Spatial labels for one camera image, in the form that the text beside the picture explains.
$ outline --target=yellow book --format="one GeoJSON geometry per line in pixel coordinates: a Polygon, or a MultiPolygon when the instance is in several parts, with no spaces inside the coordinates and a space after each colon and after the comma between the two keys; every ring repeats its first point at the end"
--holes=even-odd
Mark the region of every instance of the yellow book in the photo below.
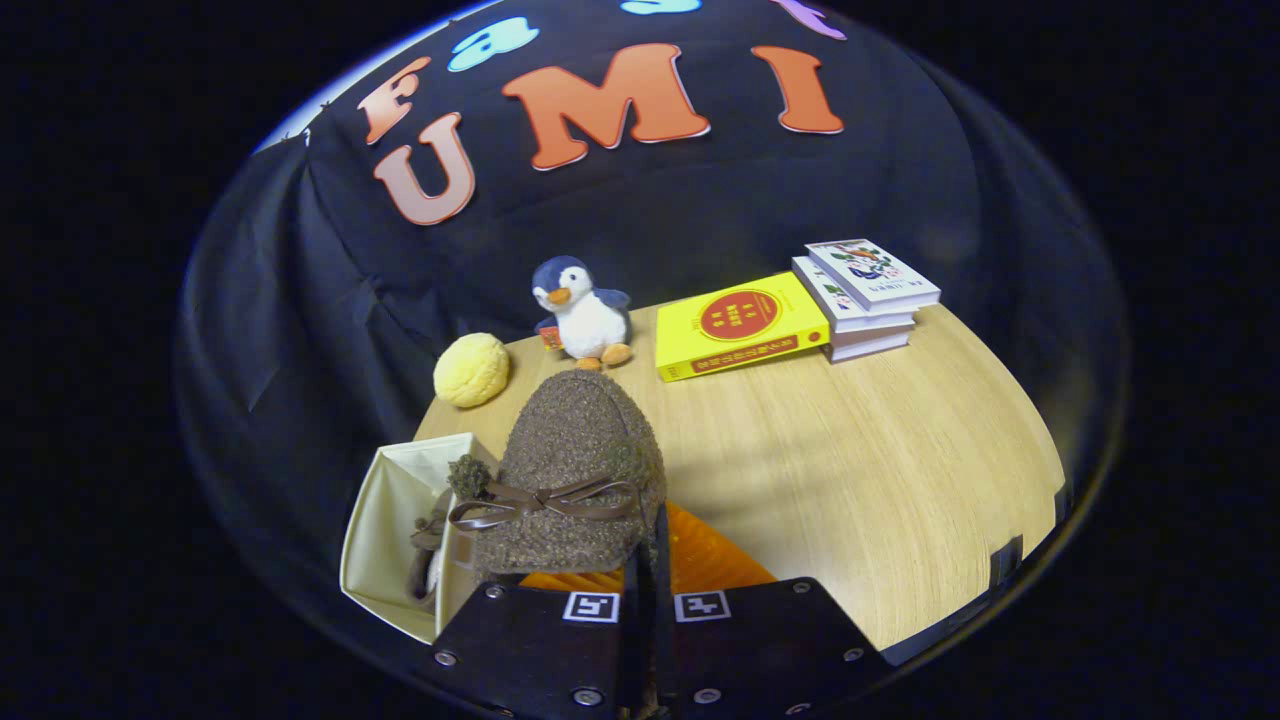
{"type": "Polygon", "coordinates": [[[831,323],[795,273],[658,309],[658,373],[695,378],[828,341],[831,323]]]}

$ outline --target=felt letter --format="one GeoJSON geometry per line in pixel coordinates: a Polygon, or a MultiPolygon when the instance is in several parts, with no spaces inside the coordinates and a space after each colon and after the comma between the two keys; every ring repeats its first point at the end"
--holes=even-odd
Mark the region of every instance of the felt letter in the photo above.
{"type": "Polygon", "coordinates": [[[498,53],[509,53],[524,47],[538,37],[538,29],[529,27],[525,18],[511,18],[476,32],[453,47],[449,70],[461,73],[493,58],[498,53]]]}
{"type": "Polygon", "coordinates": [[[813,8],[806,8],[799,3],[799,0],[769,0],[771,3],[777,3],[782,5],[786,12],[791,13],[791,17],[800,20],[800,24],[817,32],[818,35],[826,35],[827,37],[835,37],[836,40],[845,40],[845,33],[838,29],[827,26],[827,23],[819,20],[818,18],[826,18],[818,10],[813,8]]]}
{"type": "Polygon", "coordinates": [[[703,6],[701,0],[628,0],[618,5],[632,15],[654,13],[690,13],[703,6]]]}
{"type": "Polygon", "coordinates": [[[444,168],[447,184],[440,195],[428,195],[422,192],[422,186],[417,184],[417,177],[408,167],[408,156],[412,154],[408,145],[392,150],[374,168],[374,177],[387,184],[392,202],[411,223],[434,225],[457,215],[471,201],[476,188],[476,176],[454,129],[461,119],[460,113],[449,113],[426,126],[426,129],[417,136],[419,142],[430,145],[435,150],[435,156],[444,168]]]}
{"type": "Polygon", "coordinates": [[[773,76],[782,88],[782,113],[778,122],[795,132],[835,135],[845,129],[845,123],[831,113],[827,95],[818,81],[817,58],[799,50],[756,45],[751,54],[773,68],[773,76]]]}
{"type": "Polygon", "coordinates": [[[666,142],[696,137],[712,129],[694,113],[676,72],[680,47],[666,44],[632,45],[613,55],[599,87],[558,67],[525,73],[508,82],[502,94],[525,104],[538,152],[534,168],[552,170],[586,156],[586,142],[568,135],[566,120],[612,150],[622,142],[627,108],[635,102],[631,137],[640,142],[666,142]]]}
{"type": "Polygon", "coordinates": [[[378,142],[379,138],[387,135],[387,131],[396,127],[396,123],[401,122],[401,118],[407,115],[410,109],[413,108],[412,102],[402,104],[398,99],[413,95],[413,91],[417,90],[417,76],[413,73],[425,68],[430,61],[430,58],[413,60],[360,101],[357,108],[364,110],[365,117],[369,118],[369,137],[365,138],[366,143],[372,145],[378,142]]]}

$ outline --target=wooden table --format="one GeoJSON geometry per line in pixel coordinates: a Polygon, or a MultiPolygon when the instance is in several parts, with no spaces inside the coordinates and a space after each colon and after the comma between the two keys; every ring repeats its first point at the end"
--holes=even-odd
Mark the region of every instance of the wooden table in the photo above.
{"type": "MultiPolygon", "coordinates": [[[[649,418],[669,497],[778,579],[818,578],[878,648],[987,589],[991,555],[1053,527],[1062,466],[1039,414],[946,307],[908,347],[831,365],[817,350],[663,383],[657,306],[632,311],[636,356],[607,370],[649,418]]],[[[415,439],[472,432],[495,457],[529,396],[573,368],[536,337],[508,346],[507,388],[435,401],[415,439]]]]}

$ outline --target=red circle label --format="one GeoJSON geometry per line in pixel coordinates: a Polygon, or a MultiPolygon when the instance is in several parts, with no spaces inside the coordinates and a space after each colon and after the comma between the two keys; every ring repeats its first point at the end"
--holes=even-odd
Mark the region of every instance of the red circle label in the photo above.
{"type": "Polygon", "coordinates": [[[713,340],[744,340],[769,329],[777,319],[776,297],[759,290],[739,290],[712,300],[698,324],[713,340]]]}

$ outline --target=cream fabric storage box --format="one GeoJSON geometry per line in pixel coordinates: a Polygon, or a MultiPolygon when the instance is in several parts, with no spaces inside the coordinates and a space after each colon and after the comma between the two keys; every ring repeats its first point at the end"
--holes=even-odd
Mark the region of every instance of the cream fabric storage box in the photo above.
{"type": "MultiPolygon", "coordinates": [[[[435,609],[420,607],[406,594],[417,550],[410,544],[413,520],[428,518],[449,489],[449,461],[475,455],[489,468],[498,462],[471,433],[379,447],[365,475],[347,524],[338,571],[342,592],[365,610],[424,643],[435,642],[444,625],[475,589],[468,568],[471,539],[447,527],[436,552],[440,580],[435,609]]],[[[457,498],[449,502],[452,509],[457,498]]]]}

